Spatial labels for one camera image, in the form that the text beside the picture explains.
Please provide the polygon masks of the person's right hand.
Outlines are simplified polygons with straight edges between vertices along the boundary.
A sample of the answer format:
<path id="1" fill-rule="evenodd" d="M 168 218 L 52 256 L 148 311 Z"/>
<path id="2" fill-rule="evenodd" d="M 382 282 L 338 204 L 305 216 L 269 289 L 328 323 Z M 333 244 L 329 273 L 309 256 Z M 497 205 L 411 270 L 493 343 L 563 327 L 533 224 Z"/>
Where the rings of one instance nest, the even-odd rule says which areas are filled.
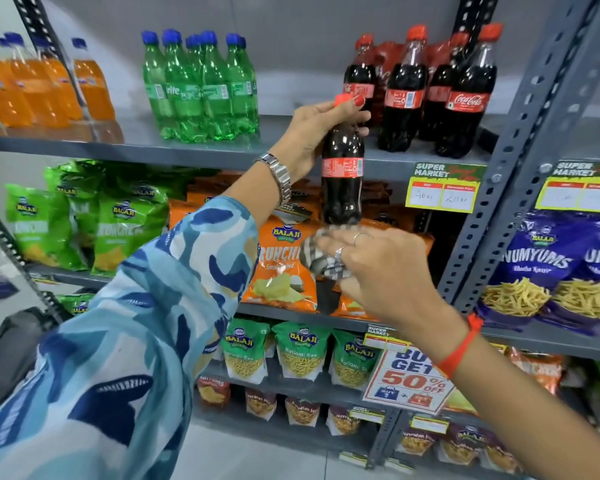
<path id="1" fill-rule="evenodd" d="M 468 326 L 435 288 L 424 240 L 396 228 L 380 231 L 377 270 L 362 295 L 348 296 L 441 363 L 462 343 Z"/>

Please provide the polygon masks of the person's left hand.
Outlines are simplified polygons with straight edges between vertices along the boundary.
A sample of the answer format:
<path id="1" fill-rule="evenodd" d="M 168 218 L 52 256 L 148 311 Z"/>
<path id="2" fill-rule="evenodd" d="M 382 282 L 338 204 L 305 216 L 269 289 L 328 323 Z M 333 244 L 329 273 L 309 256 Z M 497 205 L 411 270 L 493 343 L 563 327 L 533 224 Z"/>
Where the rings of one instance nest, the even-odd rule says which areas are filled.
<path id="1" fill-rule="evenodd" d="M 285 133 L 268 152 L 288 167 L 292 184 L 295 184 L 312 169 L 316 158 L 321 154 L 323 140 L 330 130 L 342 123 L 361 125 L 369 119 L 370 112 L 364 110 L 355 118 L 330 118 L 327 115 L 301 118 L 298 108 Z"/>

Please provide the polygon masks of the striped grey white cloth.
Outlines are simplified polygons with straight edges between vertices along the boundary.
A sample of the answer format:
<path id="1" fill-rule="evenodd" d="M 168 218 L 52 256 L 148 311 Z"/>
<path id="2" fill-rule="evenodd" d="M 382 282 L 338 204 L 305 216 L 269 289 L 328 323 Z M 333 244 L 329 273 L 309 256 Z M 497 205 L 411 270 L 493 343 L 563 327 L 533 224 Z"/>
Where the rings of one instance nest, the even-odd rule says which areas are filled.
<path id="1" fill-rule="evenodd" d="M 318 248 L 318 240 L 323 235 L 335 230 L 361 230 L 360 225 L 329 225 L 322 227 L 312 236 L 307 237 L 299 249 L 299 260 L 314 277 L 337 282 L 352 277 L 351 271 L 341 259 L 330 256 Z"/>

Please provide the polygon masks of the cola bottle with red cap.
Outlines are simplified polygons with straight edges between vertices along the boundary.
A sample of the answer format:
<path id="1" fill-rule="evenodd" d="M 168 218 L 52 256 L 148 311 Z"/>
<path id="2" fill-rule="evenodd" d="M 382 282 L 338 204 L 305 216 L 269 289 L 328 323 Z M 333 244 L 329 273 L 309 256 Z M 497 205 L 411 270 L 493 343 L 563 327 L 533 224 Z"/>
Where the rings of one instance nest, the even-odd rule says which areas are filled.
<path id="1" fill-rule="evenodd" d="M 364 96 L 363 110 L 371 112 L 377 86 L 373 33 L 362 34 L 356 41 L 355 50 L 355 58 L 344 74 L 342 92 Z"/>
<path id="2" fill-rule="evenodd" d="M 477 44 L 460 65 L 443 111 L 435 153 L 460 159 L 472 149 L 480 122 L 486 112 L 497 77 L 495 45 L 503 23 L 488 23 L 479 33 Z"/>
<path id="3" fill-rule="evenodd" d="M 469 38 L 467 32 L 456 32 L 435 54 L 434 62 L 438 63 L 426 91 L 418 131 L 418 138 L 422 141 L 434 142 L 440 135 L 447 99 L 458 74 L 459 65 L 464 60 Z"/>
<path id="4" fill-rule="evenodd" d="M 377 145 L 387 152 L 406 152 L 419 129 L 429 79 L 425 60 L 427 27 L 412 26 L 399 63 L 386 85 L 382 126 Z"/>
<path id="5" fill-rule="evenodd" d="M 327 225 L 359 223 L 365 144 L 358 127 L 341 123 L 328 131 L 321 162 L 323 221 Z"/>

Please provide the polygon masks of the person's left forearm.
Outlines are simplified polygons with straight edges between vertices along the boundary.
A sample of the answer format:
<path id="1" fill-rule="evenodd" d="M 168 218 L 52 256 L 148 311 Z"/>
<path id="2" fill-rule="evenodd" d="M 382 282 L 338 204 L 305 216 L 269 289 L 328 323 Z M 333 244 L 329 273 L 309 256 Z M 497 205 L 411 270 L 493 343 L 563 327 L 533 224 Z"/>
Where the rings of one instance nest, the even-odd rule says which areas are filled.
<path id="1" fill-rule="evenodd" d="M 222 195 L 245 206 L 257 227 L 265 224 L 281 202 L 278 180 L 263 161 L 254 163 Z"/>

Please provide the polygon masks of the silver wristwatch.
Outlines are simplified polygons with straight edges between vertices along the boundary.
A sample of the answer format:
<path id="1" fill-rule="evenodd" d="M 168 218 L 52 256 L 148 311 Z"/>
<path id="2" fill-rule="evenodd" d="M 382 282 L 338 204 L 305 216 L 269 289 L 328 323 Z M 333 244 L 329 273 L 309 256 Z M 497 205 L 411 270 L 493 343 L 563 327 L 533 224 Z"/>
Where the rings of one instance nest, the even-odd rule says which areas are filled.
<path id="1" fill-rule="evenodd" d="M 271 152 L 259 155 L 253 160 L 254 164 L 264 164 L 268 167 L 278 189 L 278 202 L 275 207 L 288 204 L 292 197 L 292 179 L 288 167 Z"/>

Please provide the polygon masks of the small yellow price label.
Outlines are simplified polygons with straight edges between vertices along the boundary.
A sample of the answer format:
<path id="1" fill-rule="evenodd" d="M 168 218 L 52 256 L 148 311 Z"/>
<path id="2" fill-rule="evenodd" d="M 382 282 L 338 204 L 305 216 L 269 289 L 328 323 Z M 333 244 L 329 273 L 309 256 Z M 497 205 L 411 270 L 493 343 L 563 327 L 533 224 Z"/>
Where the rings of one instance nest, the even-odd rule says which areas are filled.
<path id="1" fill-rule="evenodd" d="M 399 338 L 394 329 L 378 324 L 369 324 L 363 336 L 363 345 L 383 351 L 405 353 L 411 342 Z"/>

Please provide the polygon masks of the yellow green price label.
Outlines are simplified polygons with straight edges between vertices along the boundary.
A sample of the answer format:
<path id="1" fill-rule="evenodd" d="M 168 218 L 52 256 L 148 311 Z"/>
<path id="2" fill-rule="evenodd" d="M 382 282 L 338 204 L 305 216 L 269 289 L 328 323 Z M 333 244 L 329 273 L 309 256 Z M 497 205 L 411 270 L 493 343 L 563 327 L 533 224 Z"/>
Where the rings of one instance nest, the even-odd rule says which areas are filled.
<path id="1" fill-rule="evenodd" d="M 405 207 L 471 214 L 487 165 L 417 162 Z"/>
<path id="2" fill-rule="evenodd" d="M 559 161 L 542 186 L 534 207 L 600 214 L 600 161 Z"/>

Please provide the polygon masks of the green white sev packet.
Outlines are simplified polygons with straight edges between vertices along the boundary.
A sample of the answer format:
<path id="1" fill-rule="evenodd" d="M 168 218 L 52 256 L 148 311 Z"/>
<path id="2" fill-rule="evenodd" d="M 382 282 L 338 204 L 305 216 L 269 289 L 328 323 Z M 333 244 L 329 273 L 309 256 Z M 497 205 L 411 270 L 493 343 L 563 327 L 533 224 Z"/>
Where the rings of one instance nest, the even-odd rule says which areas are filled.
<path id="1" fill-rule="evenodd" d="M 272 328 L 285 379 L 315 381 L 323 371 L 332 330 L 296 322 L 280 322 Z"/>
<path id="2" fill-rule="evenodd" d="M 364 336 L 333 330 L 334 347 L 329 362 L 331 383 L 364 391 L 376 366 L 379 351 L 364 344 Z"/>
<path id="3" fill-rule="evenodd" d="M 232 318 L 221 341 L 229 378 L 259 385 L 268 377 L 265 342 L 269 332 L 264 322 Z"/>

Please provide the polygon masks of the group of green soda bottles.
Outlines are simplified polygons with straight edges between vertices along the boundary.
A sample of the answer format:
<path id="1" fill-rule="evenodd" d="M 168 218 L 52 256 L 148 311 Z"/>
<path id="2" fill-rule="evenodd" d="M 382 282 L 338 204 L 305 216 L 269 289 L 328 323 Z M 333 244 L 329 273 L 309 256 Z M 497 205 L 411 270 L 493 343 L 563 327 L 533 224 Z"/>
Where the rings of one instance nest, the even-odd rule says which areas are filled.
<path id="1" fill-rule="evenodd" d="M 142 31 L 141 38 L 145 92 L 161 138 L 205 143 L 259 131 L 256 72 L 244 37 L 226 35 L 226 57 L 215 31 L 186 38 L 175 29 L 161 37 Z"/>

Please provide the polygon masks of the white red promotion sign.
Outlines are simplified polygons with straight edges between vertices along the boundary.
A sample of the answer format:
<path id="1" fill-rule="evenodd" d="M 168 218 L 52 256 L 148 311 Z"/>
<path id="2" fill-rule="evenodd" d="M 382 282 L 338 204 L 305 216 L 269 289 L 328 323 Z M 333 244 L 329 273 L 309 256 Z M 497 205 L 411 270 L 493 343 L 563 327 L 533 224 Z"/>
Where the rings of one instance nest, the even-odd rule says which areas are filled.
<path id="1" fill-rule="evenodd" d="M 430 415 L 438 414 L 456 387 L 416 347 L 380 354 L 362 395 L 366 403 Z"/>

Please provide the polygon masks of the row of brown mixture packets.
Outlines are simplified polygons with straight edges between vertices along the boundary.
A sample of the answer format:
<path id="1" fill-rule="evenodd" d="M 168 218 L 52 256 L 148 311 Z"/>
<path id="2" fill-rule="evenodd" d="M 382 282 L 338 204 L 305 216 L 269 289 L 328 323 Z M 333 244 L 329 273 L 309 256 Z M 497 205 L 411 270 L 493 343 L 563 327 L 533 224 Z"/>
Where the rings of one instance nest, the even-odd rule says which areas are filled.
<path id="1" fill-rule="evenodd" d="M 259 419 L 270 421 L 284 406 L 288 425 L 315 428 L 323 425 L 334 437 L 375 439 L 366 434 L 363 426 L 378 426 L 355 408 L 325 405 L 304 399 L 264 393 L 245 388 L 246 411 Z M 521 474 L 517 460 L 504 449 L 493 432 L 464 419 L 430 418 L 417 414 L 400 430 L 386 464 L 396 463 L 414 470 L 417 465 L 438 462 L 451 468 L 480 467 L 499 474 Z"/>

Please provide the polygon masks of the purple potato sticks packet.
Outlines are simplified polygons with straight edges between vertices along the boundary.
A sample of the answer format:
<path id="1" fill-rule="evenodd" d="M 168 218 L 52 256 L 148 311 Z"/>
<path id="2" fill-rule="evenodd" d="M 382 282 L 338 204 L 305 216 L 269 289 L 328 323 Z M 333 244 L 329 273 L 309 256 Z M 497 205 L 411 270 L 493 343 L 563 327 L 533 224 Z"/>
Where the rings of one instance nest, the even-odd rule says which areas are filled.
<path id="1" fill-rule="evenodd" d="M 475 313 L 491 328 L 521 331 L 600 233 L 600 214 L 531 210 L 522 218 L 488 281 Z"/>
<path id="2" fill-rule="evenodd" d="M 573 272 L 557 284 L 536 318 L 565 330 L 595 335 L 600 326 L 600 232 Z"/>

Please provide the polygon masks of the pile of green chips packets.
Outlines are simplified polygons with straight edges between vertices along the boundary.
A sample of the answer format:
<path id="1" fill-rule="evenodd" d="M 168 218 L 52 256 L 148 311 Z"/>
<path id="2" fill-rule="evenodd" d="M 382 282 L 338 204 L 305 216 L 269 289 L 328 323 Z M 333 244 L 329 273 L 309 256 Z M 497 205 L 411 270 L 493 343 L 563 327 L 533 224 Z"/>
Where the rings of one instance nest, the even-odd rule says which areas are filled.
<path id="1" fill-rule="evenodd" d="M 6 223 L 26 262 L 112 276 L 168 225 L 169 201 L 216 169 L 72 160 L 46 167 L 46 188 L 5 184 Z"/>

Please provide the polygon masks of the small green snack packet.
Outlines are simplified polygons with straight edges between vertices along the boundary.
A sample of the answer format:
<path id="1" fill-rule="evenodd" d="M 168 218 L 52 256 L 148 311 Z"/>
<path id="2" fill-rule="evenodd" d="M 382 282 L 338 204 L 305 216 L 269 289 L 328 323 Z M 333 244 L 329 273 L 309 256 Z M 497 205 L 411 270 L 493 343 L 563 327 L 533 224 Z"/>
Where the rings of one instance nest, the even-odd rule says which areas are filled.
<path id="1" fill-rule="evenodd" d="M 71 316 L 85 313 L 95 293 L 56 294 L 55 298 L 62 309 Z"/>

